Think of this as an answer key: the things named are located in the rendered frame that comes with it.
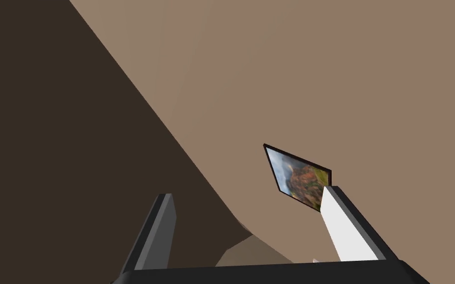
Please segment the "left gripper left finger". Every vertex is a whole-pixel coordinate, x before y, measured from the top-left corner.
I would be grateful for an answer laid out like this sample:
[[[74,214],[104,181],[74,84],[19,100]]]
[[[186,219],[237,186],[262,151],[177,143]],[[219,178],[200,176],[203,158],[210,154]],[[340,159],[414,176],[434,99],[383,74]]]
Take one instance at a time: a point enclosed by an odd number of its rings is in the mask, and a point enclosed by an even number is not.
[[[166,269],[176,225],[173,196],[160,194],[146,217],[121,273],[136,270]]]

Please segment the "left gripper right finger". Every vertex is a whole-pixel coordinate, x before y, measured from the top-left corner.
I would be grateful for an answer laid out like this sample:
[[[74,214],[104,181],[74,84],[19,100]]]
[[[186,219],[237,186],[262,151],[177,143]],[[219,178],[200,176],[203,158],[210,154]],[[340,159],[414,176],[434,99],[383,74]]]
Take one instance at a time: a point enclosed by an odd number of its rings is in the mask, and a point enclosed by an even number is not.
[[[324,187],[320,214],[340,261],[398,260],[338,186]]]

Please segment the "framed landscape picture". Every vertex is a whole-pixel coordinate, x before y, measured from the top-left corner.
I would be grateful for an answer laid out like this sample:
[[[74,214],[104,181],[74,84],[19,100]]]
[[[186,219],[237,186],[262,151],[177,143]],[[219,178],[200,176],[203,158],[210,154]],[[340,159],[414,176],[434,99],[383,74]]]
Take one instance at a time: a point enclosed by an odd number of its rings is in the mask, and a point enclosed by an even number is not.
[[[332,185],[332,170],[266,143],[263,148],[278,190],[321,211],[324,188]]]

